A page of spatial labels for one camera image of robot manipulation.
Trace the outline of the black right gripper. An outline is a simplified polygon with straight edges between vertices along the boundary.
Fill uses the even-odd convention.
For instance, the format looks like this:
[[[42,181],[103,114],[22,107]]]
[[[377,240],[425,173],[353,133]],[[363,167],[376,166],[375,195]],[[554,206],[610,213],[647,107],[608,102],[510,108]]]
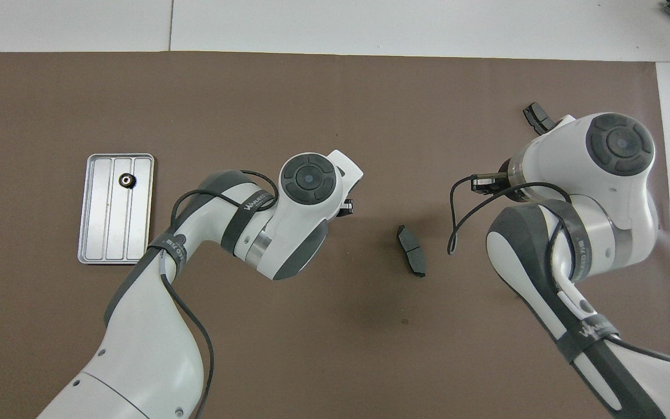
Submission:
[[[478,174],[471,180],[471,191],[477,194],[497,194],[507,188],[507,174]]]

